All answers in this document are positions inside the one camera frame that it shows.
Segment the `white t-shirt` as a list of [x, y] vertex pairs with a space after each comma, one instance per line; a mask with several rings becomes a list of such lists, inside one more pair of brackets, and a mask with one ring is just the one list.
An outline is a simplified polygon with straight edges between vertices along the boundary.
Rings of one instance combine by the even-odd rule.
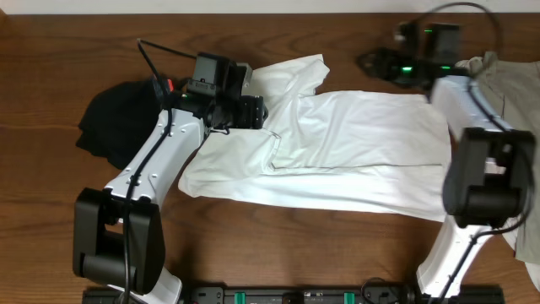
[[422, 95], [317, 94], [328, 72], [322, 55], [257, 69], [246, 93], [264, 99], [263, 127], [211, 134], [179, 189], [191, 197], [443, 220], [446, 119]]

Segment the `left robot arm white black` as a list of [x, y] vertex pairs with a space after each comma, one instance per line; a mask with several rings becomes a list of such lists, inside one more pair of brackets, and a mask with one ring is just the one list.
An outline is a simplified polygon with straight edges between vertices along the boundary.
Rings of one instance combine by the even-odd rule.
[[75, 202], [73, 272], [99, 283], [84, 303], [177, 303], [182, 283], [165, 268], [160, 210], [177, 174], [209, 133], [259, 129], [261, 96], [172, 99], [132, 161], [104, 189]]

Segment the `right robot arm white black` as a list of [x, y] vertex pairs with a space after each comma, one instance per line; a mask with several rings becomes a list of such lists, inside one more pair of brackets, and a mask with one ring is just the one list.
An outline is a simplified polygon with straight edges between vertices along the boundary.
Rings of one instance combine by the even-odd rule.
[[371, 78], [421, 88], [440, 110], [457, 142], [442, 186], [445, 220], [417, 284], [402, 303], [501, 303], [499, 288], [463, 287], [462, 279], [483, 244], [522, 226], [533, 208], [536, 139], [514, 129], [486, 101], [467, 69], [380, 47], [358, 56]]

